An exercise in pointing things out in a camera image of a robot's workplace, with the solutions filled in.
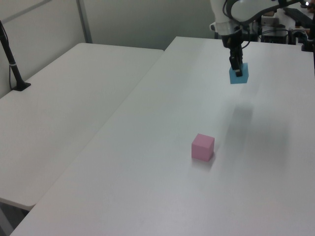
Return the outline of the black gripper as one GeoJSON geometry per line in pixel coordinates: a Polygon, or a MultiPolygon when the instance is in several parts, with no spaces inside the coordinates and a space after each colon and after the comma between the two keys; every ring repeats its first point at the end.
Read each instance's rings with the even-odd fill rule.
{"type": "Polygon", "coordinates": [[[237,77],[243,75],[242,64],[243,64],[243,50],[242,43],[244,42],[242,29],[237,29],[234,33],[228,35],[222,35],[221,40],[225,48],[230,49],[230,64],[232,71],[235,72],[237,77]]]}

